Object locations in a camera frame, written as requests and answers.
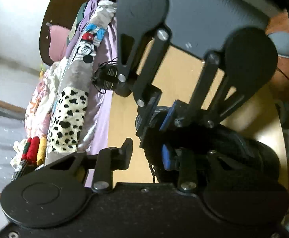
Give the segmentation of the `black speckled shoelace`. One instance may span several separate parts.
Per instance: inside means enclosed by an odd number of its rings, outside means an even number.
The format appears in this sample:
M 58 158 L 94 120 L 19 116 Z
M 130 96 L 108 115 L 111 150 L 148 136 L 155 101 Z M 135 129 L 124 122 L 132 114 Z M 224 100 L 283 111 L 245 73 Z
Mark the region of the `black speckled shoelace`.
M 155 167 L 152 163 L 148 163 L 149 164 L 149 170 L 151 172 L 151 175 L 152 175 L 152 178 L 153 178 L 153 183 L 158 183 L 158 180 L 157 180 L 157 174 L 156 174 L 156 171 L 155 171 Z

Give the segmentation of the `black sneaker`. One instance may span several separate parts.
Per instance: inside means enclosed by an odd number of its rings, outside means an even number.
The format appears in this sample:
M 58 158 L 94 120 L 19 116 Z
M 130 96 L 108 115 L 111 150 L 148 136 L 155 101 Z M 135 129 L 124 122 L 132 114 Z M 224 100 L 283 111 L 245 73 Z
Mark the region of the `black sneaker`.
M 126 82 L 119 80 L 118 75 L 117 58 L 114 58 L 97 66 L 91 78 L 92 84 L 101 94 L 113 91 L 121 97 L 128 97 L 131 94 L 131 90 Z
M 203 159 L 215 153 L 224 162 L 231 160 L 241 163 L 247 170 L 252 168 L 261 178 L 272 180 L 279 178 L 280 162 L 273 149 L 257 140 L 244 138 L 224 125 L 207 129 L 193 124 L 185 128 L 182 134 L 161 132 L 159 129 L 170 108 L 156 107 L 145 136 L 140 139 L 140 146 L 144 149 L 148 163 L 152 163 L 155 167 L 158 182 L 171 183 L 170 174 L 163 168 L 163 145 L 175 149 L 184 148 L 192 152 L 200 168 Z

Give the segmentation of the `grey sneaker under table left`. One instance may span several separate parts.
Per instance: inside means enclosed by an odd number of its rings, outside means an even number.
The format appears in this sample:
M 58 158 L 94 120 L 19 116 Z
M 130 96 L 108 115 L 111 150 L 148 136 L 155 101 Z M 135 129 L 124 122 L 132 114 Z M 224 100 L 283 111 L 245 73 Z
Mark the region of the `grey sneaker under table left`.
M 278 55 L 283 58 L 289 59 L 289 33 L 287 32 L 274 32 L 270 33 L 268 37 L 274 43 Z

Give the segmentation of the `purple bed sheet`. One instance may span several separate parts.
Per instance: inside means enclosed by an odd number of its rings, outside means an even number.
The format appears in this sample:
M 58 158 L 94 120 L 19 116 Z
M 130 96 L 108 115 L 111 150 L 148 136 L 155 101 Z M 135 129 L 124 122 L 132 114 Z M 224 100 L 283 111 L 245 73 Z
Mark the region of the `purple bed sheet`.
M 112 61 L 117 57 L 116 34 L 116 18 L 113 18 L 98 48 L 93 65 L 94 69 L 97 69 L 102 63 Z M 107 147 L 112 95 L 113 92 L 111 90 L 103 90 L 93 85 L 90 87 L 84 124 L 87 127 L 91 127 L 91 124 L 94 124 L 94 128 L 89 129 L 89 132 L 93 135 L 86 150 L 89 155 L 96 155 Z

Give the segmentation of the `pink pillow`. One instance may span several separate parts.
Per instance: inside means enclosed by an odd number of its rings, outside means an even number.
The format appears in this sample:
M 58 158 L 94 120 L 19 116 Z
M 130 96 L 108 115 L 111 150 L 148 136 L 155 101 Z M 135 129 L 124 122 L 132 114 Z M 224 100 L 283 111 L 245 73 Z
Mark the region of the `pink pillow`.
M 49 27 L 50 45 L 48 53 L 52 61 L 61 61 L 65 56 L 69 32 L 69 29 L 60 25 L 51 25 Z

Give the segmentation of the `folded purple blanket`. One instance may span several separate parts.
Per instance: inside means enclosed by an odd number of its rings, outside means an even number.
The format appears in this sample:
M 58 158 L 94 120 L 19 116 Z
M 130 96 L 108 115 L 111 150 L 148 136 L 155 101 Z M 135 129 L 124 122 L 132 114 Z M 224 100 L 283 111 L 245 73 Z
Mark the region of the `folded purple blanket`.
M 81 32 L 88 23 L 90 17 L 94 14 L 97 9 L 98 3 L 101 0 L 88 0 L 84 2 L 76 15 L 72 28 L 67 37 L 67 49 L 65 51 L 65 57 L 68 59 L 74 49 Z

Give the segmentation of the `cartoon patchwork blanket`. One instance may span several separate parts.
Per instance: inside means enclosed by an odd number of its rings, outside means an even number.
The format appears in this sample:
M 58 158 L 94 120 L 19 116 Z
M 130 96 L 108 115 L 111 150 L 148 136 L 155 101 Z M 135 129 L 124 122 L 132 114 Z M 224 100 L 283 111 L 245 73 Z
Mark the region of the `cartoon patchwork blanket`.
M 93 135 L 84 126 L 98 48 L 115 18 L 116 3 L 101 0 L 68 58 L 57 90 L 48 129 L 45 164 L 88 149 Z

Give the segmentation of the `floral cream quilt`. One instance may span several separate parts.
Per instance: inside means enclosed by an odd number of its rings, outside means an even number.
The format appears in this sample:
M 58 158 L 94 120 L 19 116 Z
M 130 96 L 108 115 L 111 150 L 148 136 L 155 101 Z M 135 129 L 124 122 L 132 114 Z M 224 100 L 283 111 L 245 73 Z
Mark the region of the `floral cream quilt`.
M 25 113 L 25 131 L 28 138 L 47 136 L 52 108 L 66 63 L 66 59 L 55 62 L 40 76 Z

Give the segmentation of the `folded yellow garment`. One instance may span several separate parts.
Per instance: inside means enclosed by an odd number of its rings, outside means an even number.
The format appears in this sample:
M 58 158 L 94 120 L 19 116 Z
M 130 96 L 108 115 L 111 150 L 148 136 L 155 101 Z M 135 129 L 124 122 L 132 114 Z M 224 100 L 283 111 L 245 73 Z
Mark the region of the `folded yellow garment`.
M 37 159 L 36 159 L 37 166 L 40 166 L 45 163 L 46 147 L 47 147 L 47 139 L 46 138 L 40 139 L 39 148 L 37 152 Z

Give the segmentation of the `dark wooden headboard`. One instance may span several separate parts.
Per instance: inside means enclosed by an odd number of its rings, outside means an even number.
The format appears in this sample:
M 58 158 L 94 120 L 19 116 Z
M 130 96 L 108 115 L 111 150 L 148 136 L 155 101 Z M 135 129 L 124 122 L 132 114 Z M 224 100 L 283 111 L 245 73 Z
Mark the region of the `dark wooden headboard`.
M 39 38 L 40 56 L 45 64 L 49 66 L 53 64 L 48 54 L 50 34 L 47 24 L 71 28 L 78 9 L 86 1 L 88 0 L 50 0 L 42 20 Z

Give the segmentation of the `folded red clothes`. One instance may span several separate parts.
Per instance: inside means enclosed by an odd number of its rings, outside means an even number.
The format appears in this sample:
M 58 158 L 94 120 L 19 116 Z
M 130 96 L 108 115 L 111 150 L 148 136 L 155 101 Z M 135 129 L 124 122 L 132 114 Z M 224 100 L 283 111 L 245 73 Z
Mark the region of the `folded red clothes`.
M 37 154 L 39 151 L 40 138 L 28 138 L 24 150 L 21 155 L 22 160 L 26 160 L 29 164 L 36 165 Z

